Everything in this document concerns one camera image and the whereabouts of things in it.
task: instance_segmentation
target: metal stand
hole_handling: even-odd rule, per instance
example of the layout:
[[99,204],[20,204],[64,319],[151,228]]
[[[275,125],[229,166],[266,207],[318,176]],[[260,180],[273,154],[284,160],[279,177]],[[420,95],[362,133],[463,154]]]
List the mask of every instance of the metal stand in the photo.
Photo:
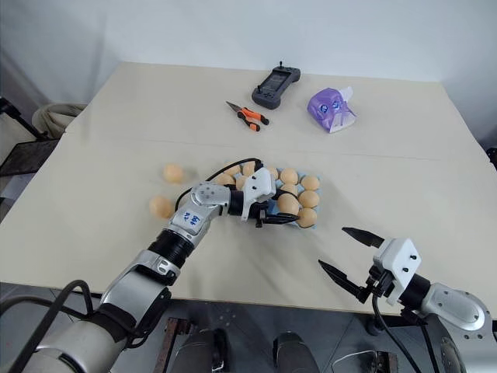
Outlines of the metal stand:
[[154,373],[165,373],[168,368],[176,337],[182,334],[189,334],[192,328],[193,324],[188,320],[176,319],[174,317],[168,318],[168,323],[165,327],[164,341],[162,342],[161,351],[157,356]]

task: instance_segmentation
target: black cable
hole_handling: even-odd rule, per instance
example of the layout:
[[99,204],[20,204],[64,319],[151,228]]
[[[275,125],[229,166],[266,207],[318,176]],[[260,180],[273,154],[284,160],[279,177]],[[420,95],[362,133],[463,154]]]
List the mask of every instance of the black cable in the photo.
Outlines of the black cable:
[[[260,159],[257,159],[257,158],[246,158],[246,159],[242,159],[240,161],[237,161],[237,162],[234,162],[230,165],[227,165],[226,167],[223,167],[222,169],[220,169],[219,171],[217,171],[215,174],[209,176],[205,181],[211,181],[214,177],[222,174],[224,171],[226,171],[227,169],[230,169],[231,167],[235,167],[235,166],[238,166],[238,165],[241,165],[242,163],[246,163],[246,162],[255,162],[257,164],[258,163],[261,163],[262,164],[262,161]],[[179,207],[179,202],[181,201],[181,199],[186,195],[188,194],[190,191],[192,190],[192,188],[189,188],[188,190],[185,190],[183,193],[181,193],[178,197],[178,199],[176,200],[176,204],[174,206],[174,211],[178,211],[178,207]]]
[[21,373],[23,371],[29,359],[31,358],[31,355],[33,355],[36,347],[41,342],[41,340],[45,336],[45,333],[48,331],[48,328],[50,328],[50,325],[55,320],[55,317],[64,306],[64,302],[67,300],[71,292],[76,287],[80,287],[83,291],[88,316],[93,313],[93,304],[90,297],[90,289],[88,287],[88,284],[86,284],[83,280],[75,280],[69,283],[55,298],[53,304],[48,309],[40,324],[38,324],[34,333],[31,335],[30,339],[21,350],[21,353],[12,364],[12,367],[9,369],[9,373]]
[[[51,305],[53,305],[53,302],[49,301],[48,299],[39,298],[39,297],[32,297],[29,295],[20,295],[17,297],[12,297],[12,298],[6,299],[5,301],[3,301],[0,304],[0,317],[2,317],[2,315],[5,313],[5,311],[10,309],[14,305],[18,305],[19,303],[23,303],[23,302],[33,303],[35,305],[43,305],[45,307],[50,307]],[[77,317],[78,319],[86,319],[86,317],[87,317],[87,315],[85,315],[84,313],[80,313],[79,311],[76,311],[75,309],[71,309],[71,308],[65,307],[65,306],[63,306],[61,308],[61,312],[67,313],[68,315],[71,315],[74,317]]]
[[405,358],[409,361],[411,366],[414,368],[416,373],[422,373],[421,369],[419,369],[418,365],[412,358],[411,354],[409,351],[407,351],[407,348],[405,348],[404,344],[392,333],[390,328],[388,328],[387,323],[385,320],[383,320],[383,317],[380,314],[380,309],[378,308],[378,296],[373,295],[373,310],[374,310],[374,315],[376,316],[377,320],[380,322],[380,324],[383,326],[383,329],[385,329],[385,332],[390,336],[390,338],[395,342],[395,344],[398,346],[398,348],[402,351],[404,354]]
[[440,373],[438,368],[438,364],[436,363],[435,351],[433,351],[432,341],[429,339],[428,330],[426,330],[426,326],[424,323],[419,325],[422,331],[422,336],[425,338],[426,348],[428,348],[429,359],[432,361],[433,370],[435,373]]

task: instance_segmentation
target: egg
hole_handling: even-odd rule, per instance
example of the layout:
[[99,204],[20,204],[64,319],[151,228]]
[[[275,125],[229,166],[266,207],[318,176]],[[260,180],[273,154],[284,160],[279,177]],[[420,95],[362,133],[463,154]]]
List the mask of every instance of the egg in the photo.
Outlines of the egg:
[[247,162],[243,165],[243,175],[244,176],[251,176],[255,172],[255,162]]
[[243,190],[247,176],[240,176],[236,179],[236,190]]
[[316,207],[319,203],[319,195],[312,190],[304,190],[300,196],[298,196],[298,201],[304,207]]
[[170,183],[181,183],[183,180],[183,168],[180,165],[169,163],[162,171],[165,181]]
[[294,194],[295,197],[297,196],[297,193],[298,193],[297,186],[293,185],[293,184],[284,184],[284,185],[282,185],[282,187],[280,189]]
[[228,185],[228,184],[235,184],[235,179],[233,179],[231,176],[225,174],[225,173],[221,173],[219,174],[215,181],[214,181],[216,184],[219,184],[219,185]]
[[284,169],[280,174],[283,184],[296,184],[298,181],[297,172],[294,169]]
[[301,181],[302,186],[305,190],[317,190],[319,189],[319,179],[316,176],[304,176]]
[[278,208],[281,212],[286,212],[288,214],[298,214],[298,202],[294,196],[285,193],[282,194],[277,201]]
[[148,202],[148,207],[150,208],[152,215],[162,219],[169,219],[174,212],[172,202],[163,196],[153,197]]
[[298,216],[300,219],[297,220],[297,224],[299,224],[301,228],[311,227],[316,224],[316,221],[318,220],[318,214],[311,208],[302,208],[298,211]]
[[276,167],[267,167],[267,169],[269,170],[269,173],[274,176],[274,179],[278,180],[279,175]]
[[234,176],[237,173],[240,173],[241,171],[242,170],[240,169],[240,165],[236,165],[231,167],[230,169],[227,169],[226,171],[224,171],[224,173],[228,174],[229,176]]

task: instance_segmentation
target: tissue box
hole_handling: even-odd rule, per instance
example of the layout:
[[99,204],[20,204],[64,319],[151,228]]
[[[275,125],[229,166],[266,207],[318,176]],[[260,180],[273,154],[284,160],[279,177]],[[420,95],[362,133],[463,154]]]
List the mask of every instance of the tissue box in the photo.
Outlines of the tissue box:
[[347,105],[352,94],[352,87],[323,89],[309,100],[308,112],[328,133],[340,131],[356,121],[356,114]]

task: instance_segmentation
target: remote controller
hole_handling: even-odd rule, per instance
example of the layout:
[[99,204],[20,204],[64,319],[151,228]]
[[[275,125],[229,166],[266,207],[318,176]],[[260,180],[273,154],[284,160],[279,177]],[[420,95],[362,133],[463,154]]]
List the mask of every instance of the remote controller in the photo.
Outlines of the remote controller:
[[254,89],[252,99],[268,109],[276,109],[281,103],[281,95],[285,89],[300,78],[301,71],[298,68],[288,68],[280,61],[280,66],[275,67],[264,82]]

